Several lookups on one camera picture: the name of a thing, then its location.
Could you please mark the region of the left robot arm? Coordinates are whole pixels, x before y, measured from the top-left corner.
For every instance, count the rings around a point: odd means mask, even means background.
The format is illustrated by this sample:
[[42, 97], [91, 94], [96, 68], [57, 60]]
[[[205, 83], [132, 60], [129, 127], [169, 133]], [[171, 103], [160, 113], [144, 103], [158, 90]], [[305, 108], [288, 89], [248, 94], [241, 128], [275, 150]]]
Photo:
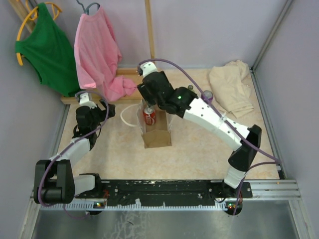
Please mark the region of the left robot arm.
[[105, 119], [115, 116], [115, 105], [100, 103], [100, 109], [93, 102], [82, 104], [76, 110], [77, 124], [68, 146], [50, 159], [40, 160], [35, 165], [33, 199], [37, 204], [51, 206], [69, 204], [74, 197], [88, 193], [94, 198], [101, 196], [104, 186], [97, 173], [73, 176], [72, 163], [77, 163], [90, 152], [100, 135]]

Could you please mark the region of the purple soda can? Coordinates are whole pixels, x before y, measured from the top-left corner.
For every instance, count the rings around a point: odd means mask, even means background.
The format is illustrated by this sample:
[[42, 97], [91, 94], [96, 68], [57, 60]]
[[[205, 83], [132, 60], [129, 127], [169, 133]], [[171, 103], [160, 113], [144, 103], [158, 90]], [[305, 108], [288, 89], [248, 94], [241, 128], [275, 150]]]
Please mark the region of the purple soda can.
[[211, 103], [213, 100], [213, 93], [209, 90], [205, 90], [203, 91], [203, 94], [201, 95], [201, 98], [207, 102], [207, 103]]

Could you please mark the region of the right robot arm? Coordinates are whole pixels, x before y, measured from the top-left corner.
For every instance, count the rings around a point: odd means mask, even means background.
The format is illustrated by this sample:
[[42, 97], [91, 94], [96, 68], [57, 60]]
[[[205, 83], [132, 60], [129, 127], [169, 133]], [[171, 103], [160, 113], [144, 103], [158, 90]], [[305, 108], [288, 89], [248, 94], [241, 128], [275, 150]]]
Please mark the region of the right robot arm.
[[223, 193], [234, 197], [240, 192], [240, 182], [248, 172], [261, 144], [259, 126], [247, 127], [220, 117], [203, 99], [185, 87], [174, 89], [161, 71], [143, 71], [138, 90], [149, 106], [158, 106], [171, 115], [191, 121], [226, 142], [233, 150], [229, 168], [223, 179]]

